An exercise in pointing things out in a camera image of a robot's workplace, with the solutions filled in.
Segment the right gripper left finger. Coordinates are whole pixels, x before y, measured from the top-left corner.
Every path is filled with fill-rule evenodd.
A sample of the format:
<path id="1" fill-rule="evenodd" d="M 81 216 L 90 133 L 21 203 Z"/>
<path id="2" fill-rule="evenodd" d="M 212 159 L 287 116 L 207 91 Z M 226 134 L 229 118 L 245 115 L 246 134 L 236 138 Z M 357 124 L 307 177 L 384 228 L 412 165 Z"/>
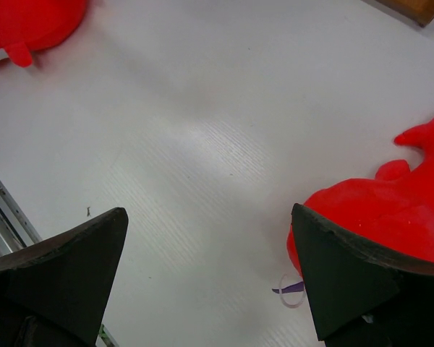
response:
<path id="1" fill-rule="evenodd" d="M 0 257 L 0 346 L 94 346 L 128 222 L 115 207 Z"/>

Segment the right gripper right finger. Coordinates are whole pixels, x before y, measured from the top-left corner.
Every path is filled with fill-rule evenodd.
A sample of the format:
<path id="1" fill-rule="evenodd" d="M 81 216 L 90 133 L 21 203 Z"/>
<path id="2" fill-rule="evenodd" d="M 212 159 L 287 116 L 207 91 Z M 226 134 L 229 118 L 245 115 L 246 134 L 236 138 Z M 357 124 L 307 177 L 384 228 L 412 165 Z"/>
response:
<path id="1" fill-rule="evenodd" d="M 327 346 L 434 346 L 434 263 L 300 204 L 292 233 L 315 330 Z"/>

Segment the red fish plush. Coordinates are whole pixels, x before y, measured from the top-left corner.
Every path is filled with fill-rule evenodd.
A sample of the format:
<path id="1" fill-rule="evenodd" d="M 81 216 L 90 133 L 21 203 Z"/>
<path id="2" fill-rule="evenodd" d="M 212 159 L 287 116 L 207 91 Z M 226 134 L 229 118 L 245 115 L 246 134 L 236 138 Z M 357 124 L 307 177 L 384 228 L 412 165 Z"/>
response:
<path id="1" fill-rule="evenodd" d="M 0 0 L 0 60 L 19 67 L 65 41 L 84 19 L 86 0 Z"/>
<path id="2" fill-rule="evenodd" d="M 351 178 L 320 189 L 304 206 L 390 251 L 390 266 L 434 277 L 434 117 L 411 127 L 395 145 L 422 153 L 411 168 L 404 159 L 381 165 L 371 179 Z"/>

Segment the brown wooden three-tier shelf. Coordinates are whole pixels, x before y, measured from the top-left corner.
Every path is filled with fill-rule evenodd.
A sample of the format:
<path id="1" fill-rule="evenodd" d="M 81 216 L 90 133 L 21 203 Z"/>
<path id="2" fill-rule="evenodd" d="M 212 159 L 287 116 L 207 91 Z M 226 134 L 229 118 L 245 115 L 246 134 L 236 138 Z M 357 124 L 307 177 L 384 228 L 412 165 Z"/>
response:
<path id="1" fill-rule="evenodd" d="M 427 27 L 434 20 L 434 0 L 371 0 L 365 3 L 405 17 L 420 27 Z"/>

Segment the aluminium mounting rail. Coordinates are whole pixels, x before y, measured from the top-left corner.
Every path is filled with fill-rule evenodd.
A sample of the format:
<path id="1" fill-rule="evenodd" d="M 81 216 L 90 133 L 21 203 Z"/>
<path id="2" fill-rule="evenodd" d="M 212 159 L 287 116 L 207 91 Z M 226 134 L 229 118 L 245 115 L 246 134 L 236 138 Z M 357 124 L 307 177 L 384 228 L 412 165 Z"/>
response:
<path id="1" fill-rule="evenodd" d="M 0 180 L 0 257 L 41 241 L 41 236 Z"/>

